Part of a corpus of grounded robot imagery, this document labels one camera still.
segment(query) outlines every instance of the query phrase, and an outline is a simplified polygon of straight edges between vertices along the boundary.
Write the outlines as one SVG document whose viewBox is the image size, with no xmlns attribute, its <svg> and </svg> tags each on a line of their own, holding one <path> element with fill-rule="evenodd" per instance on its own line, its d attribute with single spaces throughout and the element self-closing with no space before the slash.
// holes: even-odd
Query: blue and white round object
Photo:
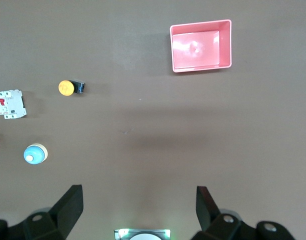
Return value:
<svg viewBox="0 0 306 240">
<path fill-rule="evenodd" d="M 24 159 L 29 164 L 40 164 L 48 157 L 48 150 L 39 143 L 34 143 L 24 151 Z"/>
</svg>

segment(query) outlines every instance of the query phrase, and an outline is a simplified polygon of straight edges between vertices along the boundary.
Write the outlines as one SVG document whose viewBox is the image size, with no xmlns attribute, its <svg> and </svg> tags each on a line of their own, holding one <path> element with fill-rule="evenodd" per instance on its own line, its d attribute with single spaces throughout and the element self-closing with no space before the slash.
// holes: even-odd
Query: pink tray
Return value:
<svg viewBox="0 0 306 240">
<path fill-rule="evenodd" d="M 172 25 L 172 65 L 176 73 L 232 65 L 231 20 Z"/>
</svg>

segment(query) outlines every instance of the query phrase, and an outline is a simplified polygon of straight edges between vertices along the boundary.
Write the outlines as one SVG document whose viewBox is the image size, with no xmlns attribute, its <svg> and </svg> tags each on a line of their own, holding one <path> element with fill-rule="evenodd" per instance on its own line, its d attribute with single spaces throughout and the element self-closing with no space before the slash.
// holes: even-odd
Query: pink plastic container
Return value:
<svg viewBox="0 0 306 240">
<path fill-rule="evenodd" d="M 175 73 L 229 68 L 231 20 L 172 25 L 169 29 Z"/>
</svg>

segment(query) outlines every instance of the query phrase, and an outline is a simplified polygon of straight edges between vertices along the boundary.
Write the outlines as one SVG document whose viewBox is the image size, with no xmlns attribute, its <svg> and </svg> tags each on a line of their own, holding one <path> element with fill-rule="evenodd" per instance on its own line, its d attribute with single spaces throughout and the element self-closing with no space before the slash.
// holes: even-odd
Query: blue dome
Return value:
<svg viewBox="0 0 306 240">
<path fill-rule="evenodd" d="M 40 164 L 42 163 L 45 159 L 45 153 L 42 150 L 42 148 L 38 146 L 29 146 L 25 151 L 24 151 L 24 159 L 27 161 L 29 164 Z"/>
</svg>

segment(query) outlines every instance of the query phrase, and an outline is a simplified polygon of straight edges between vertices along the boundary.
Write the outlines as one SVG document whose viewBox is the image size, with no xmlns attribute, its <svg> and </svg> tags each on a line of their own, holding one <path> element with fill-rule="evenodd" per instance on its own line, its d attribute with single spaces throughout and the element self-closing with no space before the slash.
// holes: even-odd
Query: white bottle tip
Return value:
<svg viewBox="0 0 306 240">
<path fill-rule="evenodd" d="M 28 162 L 32 162 L 33 161 L 33 156 L 32 155 L 27 155 L 25 160 L 28 161 Z"/>
</svg>

